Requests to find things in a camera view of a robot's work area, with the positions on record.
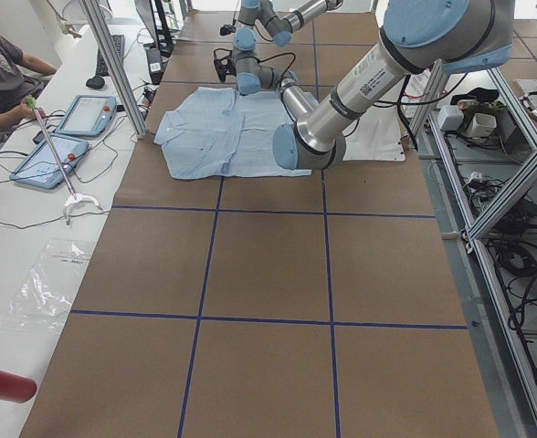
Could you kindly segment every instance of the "red can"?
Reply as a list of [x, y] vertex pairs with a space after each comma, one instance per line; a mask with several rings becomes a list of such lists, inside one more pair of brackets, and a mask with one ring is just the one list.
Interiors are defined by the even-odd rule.
[[35, 381], [0, 370], [0, 400], [24, 403], [31, 400], [36, 392]]

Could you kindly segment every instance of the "clear plastic bag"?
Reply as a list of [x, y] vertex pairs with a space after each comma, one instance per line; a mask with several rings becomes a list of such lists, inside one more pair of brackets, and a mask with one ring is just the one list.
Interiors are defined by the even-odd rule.
[[1, 318], [6, 329], [42, 330], [60, 333], [95, 242], [51, 239], [9, 303]]

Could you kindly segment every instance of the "blue tablet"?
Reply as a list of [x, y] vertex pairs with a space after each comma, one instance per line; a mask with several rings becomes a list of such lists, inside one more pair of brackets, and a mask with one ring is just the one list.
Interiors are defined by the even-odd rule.
[[101, 135], [116, 112], [114, 96], [76, 96], [55, 132], [74, 137]]
[[[68, 164], [68, 166], [64, 166], [64, 169], [67, 173], [71, 172], [88, 150], [88, 142], [62, 134], [51, 133], [49, 135], [53, 144], [56, 146], [61, 162]], [[64, 181], [64, 177], [59, 171], [59, 167], [46, 140], [41, 141], [27, 155], [9, 175], [9, 178], [18, 183], [35, 185], [43, 189], [52, 189]]]

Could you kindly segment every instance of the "black mouse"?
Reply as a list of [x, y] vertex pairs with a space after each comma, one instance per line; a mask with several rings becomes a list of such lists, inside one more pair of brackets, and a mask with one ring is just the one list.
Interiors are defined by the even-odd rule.
[[86, 81], [86, 87], [89, 89], [101, 89], [104, 87], [104, 78], [100, 76], [95, 76]]

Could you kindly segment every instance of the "white desk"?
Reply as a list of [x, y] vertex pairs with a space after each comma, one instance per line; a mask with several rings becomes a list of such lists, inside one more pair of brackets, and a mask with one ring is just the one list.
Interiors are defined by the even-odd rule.
[[[128, 56], [124, 59], [124, 67], [133, 88], [140, 86], [142, 79], [149, 80], [144, 50], [140, 44], [134, 43], [140, 28], [140, 26], [111, 27], [112, 34], [125, 35], [125, 52], [128, 52]], [[66, 110], [78, 94], [117, 94], [110, 77], [106, 78], [106, 87], [103, 90], [97, 91], [85, 87], [86, 80], [94, 76], [96, 50], [96, 41], [89, 31], [78, 42], [37, 100], [47, 114], [53, 110]], [[142, 90], [138, 89], [135, 95], [139, 96], [141, 93]], [[3, 150], [32, 151], [35, 145], [31, 139], [38, 131], [36, 123], [32, 123], [26, 129], [18, 130], [11, 136]], [[125, 120], [110, 136], [108, 143], [119, 153], [111, 170], [88, 184], [79, 183], [72, 175], [72, 182], [77, 191], [97, 197], [105, 210], [111, 208], [112, 197], [121, 182], [134, 147], [133, 130], [128, 120]], [[108, 166], [112, 156], [112, 151], [100, 146], [80, 161], [77, 172], [84, 179], [94, 176]], [[14, 169], [20, 163], [20, 159], [0, 158], [0, 162], [9, 169]], [[7, 179], [7, 172], [0, 168], [0, 181]], [[0, 221], [22, 225], [59, 217], [67, 198], [68, 190], [64, 184], [53, 191], [27, 188], [15, 182], [0, 184]], [[76, 207], [72, 213], [95, 211], [93, 204], [89, 203]], [[19, 290], [29, 268], [37, 260], [47, 240], [58, 238], [95, 242], [100, 236], [106, 217], [106, 215], [84, 216], [73, 218], [70, 226], [62, 220], [24, 231], [0, 225], [0, 317], [6, 313], [9, 302]], [[56, 334], [11, 331], [2, 328], [0, 324], [0, 370], [33, 378], [39, 384], [57, 341]], [[0, 438], [19, 435], [32, 404], [33, 401], [25, 404], [0, 401]]]

